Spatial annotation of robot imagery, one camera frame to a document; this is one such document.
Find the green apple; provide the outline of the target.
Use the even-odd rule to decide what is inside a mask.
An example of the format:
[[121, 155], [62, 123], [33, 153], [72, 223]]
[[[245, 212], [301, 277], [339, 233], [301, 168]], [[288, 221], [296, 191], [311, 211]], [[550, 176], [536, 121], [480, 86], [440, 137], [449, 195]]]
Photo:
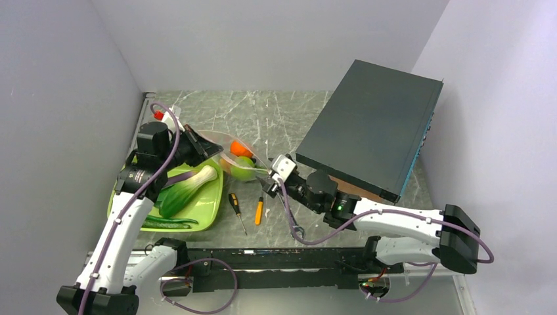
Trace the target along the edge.
[[251, 181], [256, 179], [255, 163], [245, 156], [238, 156], [230, 166], [230, 174], [237, 180]]

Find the orange fruit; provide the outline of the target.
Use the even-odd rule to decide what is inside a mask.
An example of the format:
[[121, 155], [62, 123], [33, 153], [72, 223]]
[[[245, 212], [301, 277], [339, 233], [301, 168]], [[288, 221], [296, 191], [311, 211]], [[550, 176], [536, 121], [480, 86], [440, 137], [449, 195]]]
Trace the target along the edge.
[[247, 149], [247, 147], [242, 145], [237, 140], [231, 142], [230, 152], [237, 157], [246, 157], [251, 159], [254, 156], [254, 154], [249, 149]]

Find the clear zip top bag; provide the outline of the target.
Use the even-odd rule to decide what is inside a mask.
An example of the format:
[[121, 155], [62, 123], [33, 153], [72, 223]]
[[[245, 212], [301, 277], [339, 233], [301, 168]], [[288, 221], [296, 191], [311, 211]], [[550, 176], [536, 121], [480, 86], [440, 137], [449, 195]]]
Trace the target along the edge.
[[223, 148], [223, 151], [213, 159], [232, 178], [248, 182], [268, 174], [267, 164], [256, 155], [250, 145], [239, 138], [224, 132], [210, 130], [200, 130], [198, 134]]

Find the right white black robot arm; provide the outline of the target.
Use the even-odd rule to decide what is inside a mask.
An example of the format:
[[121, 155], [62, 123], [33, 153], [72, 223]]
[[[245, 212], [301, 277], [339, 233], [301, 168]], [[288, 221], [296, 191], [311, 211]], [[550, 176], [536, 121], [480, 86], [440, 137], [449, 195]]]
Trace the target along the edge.
[[264, 193], [281, 197], [290, 224], [294, 223], [290, 200], [295, 200], [322, 214], [333, 236], [342, 230], [370, 232], [362, 254], [369, 272], [399, 263], [439, 263], [456, 273], [475, 274], [482, 262], [478, 257], [485, 246], [481, 230], [457, 205], [423, 210], [380, 203], [338, 190], [322, 171], [307, 179], [297, 171], [288, 177], [271, 171], [257, 181]]

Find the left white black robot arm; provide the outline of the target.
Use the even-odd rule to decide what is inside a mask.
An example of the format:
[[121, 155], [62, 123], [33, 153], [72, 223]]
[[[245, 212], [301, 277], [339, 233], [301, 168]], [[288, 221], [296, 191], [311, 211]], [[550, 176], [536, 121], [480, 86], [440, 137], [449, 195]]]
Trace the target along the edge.
[[196, 167], [223, 148], [189, 125], [171, 131], [161, 121], [141, 125], [136, 141], [117, 177], [110, 214], [89, 262], [75, 284], [63, 285], [56, 296], [67, 314], [136, 314], [142, 285], [166, 272], [181, 275], [189, 266], [186, 243], [162, 238], [147, 257], [127, 269], [140, 229], [167, 184], [168, 171], [182, 164]]

